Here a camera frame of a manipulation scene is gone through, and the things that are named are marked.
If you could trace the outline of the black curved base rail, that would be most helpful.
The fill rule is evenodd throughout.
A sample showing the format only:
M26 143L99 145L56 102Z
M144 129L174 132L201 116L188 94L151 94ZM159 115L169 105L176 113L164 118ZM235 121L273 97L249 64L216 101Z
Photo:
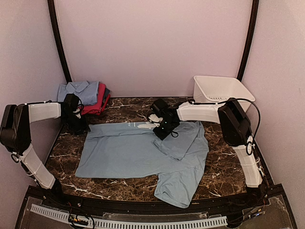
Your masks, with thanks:
M281 184L270 186L266 198L257 197L255 193L255 191L248 191L231 196L200 198L192 200L187 208L179 208L152 198L149 198L147 201L111 200L90 192L77 191L74 195L64 194L64 197L70 203L70 205L64 207L61 203L55 203L52 198L45 198L43 191L38 187L29 186L23 199L18 219L22 219L26 211L30 209L28 205L31 200L36 200L39 204L60 210L70 209L73 213L79 213L84 210L95 216L100 216L106 212L140 215L177 215L208 212L209 215L221 214L223 216L239 217L253 212L258 207L278 208L282 212L290 212L288 199Z

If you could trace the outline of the folded dark blue garment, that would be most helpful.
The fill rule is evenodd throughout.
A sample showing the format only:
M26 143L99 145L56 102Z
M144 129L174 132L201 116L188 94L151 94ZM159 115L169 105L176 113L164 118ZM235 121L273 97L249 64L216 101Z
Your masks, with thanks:
M107 96L109 95L110 93L110 90L108 88L105 88L105 91L104 91L104 97L107 98Z

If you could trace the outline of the blue cloth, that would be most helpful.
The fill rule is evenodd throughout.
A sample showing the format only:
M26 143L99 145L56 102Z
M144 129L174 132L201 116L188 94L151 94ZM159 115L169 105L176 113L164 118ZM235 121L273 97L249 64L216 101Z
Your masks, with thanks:
M156 198L189 207L209 152L200 122L182 122L178 136L159 139L147 122L91 125L76 170L80 178L143 178L157 175Z

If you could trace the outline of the black frame post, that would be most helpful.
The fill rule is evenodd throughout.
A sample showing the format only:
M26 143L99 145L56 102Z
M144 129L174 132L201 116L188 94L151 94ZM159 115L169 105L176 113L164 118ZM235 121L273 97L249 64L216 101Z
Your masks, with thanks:
M254 31L255 31L255 26L256 26L256 20L257 20L257 15L258 15L258 9L259 9L259 0L252 0L250 20L249 20L247 36L246 36L245 45L244 45L244 51L243 51L243 55L241 58L239 71L237 74L237 80L239 80L240 82L243 80L244 72L246 69L246 65L248 62L248 58L249 58L249 54L250 54L250 50L251 50L251 46L252 46L252 41L253 41Z
M61 63L61 68L62 68L64 77L65 77L66 83L70 83L70 82L72 82L72 78L71 78L68 63L66 60L62 40L61 40L61 34L60 34L60 29L59 29L59 24L58 24L58 20L57 20L57 14L56 14L55 1L47 0L47 3L48 3L49 16L50 16L53 36L54 36L59 60Z

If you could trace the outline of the left black frame post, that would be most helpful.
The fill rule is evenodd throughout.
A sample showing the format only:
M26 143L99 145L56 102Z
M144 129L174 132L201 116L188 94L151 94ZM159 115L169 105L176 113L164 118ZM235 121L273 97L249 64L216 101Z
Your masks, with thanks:
M66 83L70 83L70 82L72 82L72 78L71 78L68 63L66 60L62 40L61 40L61 34L60 34L60 29L59 29L59 24L58 24L58 20L57 20L57 14L56 14L55 1L47 0L47 3L48 3L49 16L50 16L53 36L54 36L59 60L61 63L61 68L62 68L64 77L65 77Z

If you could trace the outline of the right black frame post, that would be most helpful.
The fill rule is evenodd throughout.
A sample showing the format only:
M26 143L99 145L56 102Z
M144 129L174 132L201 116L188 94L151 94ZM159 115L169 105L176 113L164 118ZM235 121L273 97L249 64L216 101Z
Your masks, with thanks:
M246 36L245 45L244 45L244 51L243 51L243 55L241 58L239 71L237 74L237 80L239 80L240 82L243 80L244 72L246 69L246 65L248 62L248 58L249 58L249 54L250 54L250 50L251 50L251 46L252 46L252 41L253 41L254 31L255 31L255 26L256 26L256 20L257 20L257 15L258 15L258 9L259 9L259 0L252 0L250 20L249 20L247 36Z

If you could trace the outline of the light blue button shirt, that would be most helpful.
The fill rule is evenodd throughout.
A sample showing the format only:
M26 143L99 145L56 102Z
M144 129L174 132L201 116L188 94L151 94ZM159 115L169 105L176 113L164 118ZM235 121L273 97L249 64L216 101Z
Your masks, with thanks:
M57 101L63 102L67 94L74 94L79 97L84 105L97 103L98 81L69 82L66 85L60 84Z

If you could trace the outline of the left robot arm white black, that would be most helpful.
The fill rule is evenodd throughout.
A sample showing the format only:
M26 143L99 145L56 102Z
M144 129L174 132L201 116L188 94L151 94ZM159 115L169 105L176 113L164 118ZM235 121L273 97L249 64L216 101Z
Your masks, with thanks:
M69 102L10 104L5 107L0 125L0 143L11 152L16 163L21 163L28 176L33 177L46 190L55 189L58 181L34 150L31 143L31 123L57 118L72 133L81 134L89 130L79 106Z

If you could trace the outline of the folded red garment underneath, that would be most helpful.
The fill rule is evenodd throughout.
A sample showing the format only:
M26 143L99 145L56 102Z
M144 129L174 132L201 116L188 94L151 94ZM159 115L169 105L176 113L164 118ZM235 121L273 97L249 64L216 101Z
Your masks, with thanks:
M102 105L100 107L100 110L99 110L99 115L104 111L107 103L108 103L108 100L110 99L111 95L110 94L107 94L103 97L102 99Z

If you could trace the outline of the folded pink red garment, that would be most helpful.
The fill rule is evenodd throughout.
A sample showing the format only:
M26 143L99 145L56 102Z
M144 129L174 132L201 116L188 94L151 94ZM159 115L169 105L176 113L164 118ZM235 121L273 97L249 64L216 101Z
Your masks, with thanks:
M93 114L100 115L102 112L102 101L104 97L106 86L103 83L99 83L98 94L97 94L97 103L94 105L85 105L81 111L81 115Z

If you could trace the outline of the white plastic bin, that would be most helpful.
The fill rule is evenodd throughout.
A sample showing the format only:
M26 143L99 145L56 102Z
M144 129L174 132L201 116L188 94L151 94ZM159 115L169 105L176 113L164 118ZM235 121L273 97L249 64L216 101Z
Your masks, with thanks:
M193 79L193 98L197 103L219 103L229 98L255 101L252 93L233 77L197 75Z

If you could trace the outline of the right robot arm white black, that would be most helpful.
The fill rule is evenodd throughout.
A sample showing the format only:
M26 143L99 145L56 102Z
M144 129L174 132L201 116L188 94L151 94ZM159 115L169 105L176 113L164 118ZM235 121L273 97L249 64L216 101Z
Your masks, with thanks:
M248 188L258 188L263 181L263 171L254 156L256 131L251 130L251 122L241 103L252 101L243 98L229 98L216 103L184 102L169 105L157 99L150 106L149 122L154 123L154 133L161 139L168 135L178 136L176 127L181 121L204 121L218 123L224 141L233 148L240 161Z

